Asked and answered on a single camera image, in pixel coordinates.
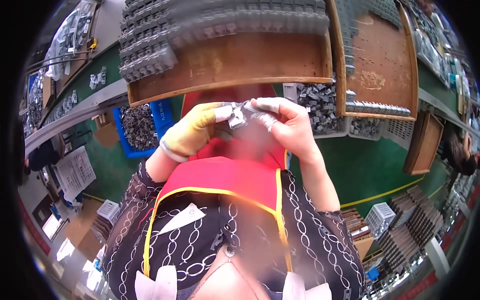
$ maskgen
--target yellow floor line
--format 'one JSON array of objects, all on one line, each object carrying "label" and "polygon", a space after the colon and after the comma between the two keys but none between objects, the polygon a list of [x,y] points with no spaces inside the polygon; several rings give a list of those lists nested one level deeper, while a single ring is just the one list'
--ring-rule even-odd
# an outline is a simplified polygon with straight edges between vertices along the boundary
[{"label": "yellow floor line", "polygon": [[428,196],[428,199],[432,198],[436,193],[438,193],[439,190],[441,190],[446,183],[448,183],[448,181],[444,182],[438,189],[436,189],[430,196]]},{"label": "yellow floor line", "polygon": [[369,198],[365,198],[365,199],[362,199],[362,200],[358,200],[358,201],[354,201],[354,202],[342,204],[342,205],[340,205],[340,208],[344,208],[344,207],[348,207],[348,206],[352,206],[352,205],[356,205],[356,204],[368,202],[368,201],[375,200],[375,199],[378,199],[378,198],[383,197],[383,196],[390,195],[390,194],[392,194],[392,193],[395,193],[395,192],[397,192],[397,191],[399,191],[399,190],[402,190],[402,189],[407,188],[407,187],[409,187],[409,186],[411,186],[411,185],[414,185],[415,183],[418,183],[418,182],[422,181],[424,177],[425,177],[425,175],[423,175],[422,178],[419,178],[419,179],[417,179],[417,180],[415,180],[415,181],[412,181],[411,183],[408,183],[408,184],[406,184],[406,185],[404,185],[404,186],[401,186],[401,187],[399,187],[399,188],[396,188],[396,189],[391,190],[391,191],[388,191],[388,192],[381,193],[381,194],[376,195],[376,196],[373,196],[373,197],[369,197]]},{"label": "yellow floor line", "polygon": [[98,200],[98,201],[100,201],[100,202],[105,202],[105,199],[92,196],[92,195],[87,194],[87,193],[85,193],[85,192],[83,192],[82,194],[85,195],[85,196],[87,196],[87,197],[90,197],[90,198],[92,198],[92,199]]}]

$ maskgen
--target right hand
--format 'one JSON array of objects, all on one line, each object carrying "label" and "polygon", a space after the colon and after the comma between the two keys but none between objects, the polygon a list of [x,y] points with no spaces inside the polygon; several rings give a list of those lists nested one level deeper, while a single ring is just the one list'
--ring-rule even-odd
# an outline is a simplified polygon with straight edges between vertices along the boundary
[{"label": "right hand", "polygon": [[252,101],[252,105],[281,115],[281,121],[272,125],[272,135],[300,160],[309,161],[320,154],[304,107],[281,97],[258,98]]}]

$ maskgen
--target brown box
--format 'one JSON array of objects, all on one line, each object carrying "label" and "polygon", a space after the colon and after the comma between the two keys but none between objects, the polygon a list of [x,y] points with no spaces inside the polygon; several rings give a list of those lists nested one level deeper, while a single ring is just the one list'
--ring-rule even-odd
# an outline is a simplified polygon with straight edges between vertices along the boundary
[{"label": "brown box", "polygon": [[65,236],[89,261],[95,260],[103,244],[90,229],[102,205],[97,200],[84,199],[82,210],[65,226]]},{"label": "brown box", "polygon": [[359,251],[360,260],[362,260],[365,255],[367,255],[367,252],[370,249],[372,243],[373,237],[353,242],[353,245],[355,245],[355,247],[357,247],[357,250]]},{"label": "brown box", "polygon": [[97,131],[93,133],[96,140],[104,147],[112,147],[120,141],[112,111],[92,117]]}]

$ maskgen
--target left hand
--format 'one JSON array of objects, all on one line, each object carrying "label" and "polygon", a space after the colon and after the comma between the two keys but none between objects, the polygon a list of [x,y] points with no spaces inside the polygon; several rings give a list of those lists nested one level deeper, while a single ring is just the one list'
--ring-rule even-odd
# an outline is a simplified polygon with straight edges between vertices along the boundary
[{"label": "left hand", "polygon": [[228,120],[231,114],[230,103],[198,104],[169,128],[161,140],[173,153],[181,157],[193,156],[215,135],[214,125]]}]

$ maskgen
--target hand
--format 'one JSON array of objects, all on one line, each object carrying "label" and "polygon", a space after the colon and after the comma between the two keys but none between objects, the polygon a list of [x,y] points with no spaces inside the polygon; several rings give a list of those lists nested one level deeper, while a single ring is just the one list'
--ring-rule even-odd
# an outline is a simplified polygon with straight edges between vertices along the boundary
[{"label": "hand", "polygon": [[320,154],[304,107],[280,97],[258,98],[252,105],[280,114],[280,122],[271,124],[272,135],[300,160],[310,161]]},{"label": "hand", "polygon": [[161,138],[161,143],[181,157],[197,154],[215,135],[215,123],[230,118],[232,106],[223,105],[223,102],[196,105],[177,124],[167,130]]}]

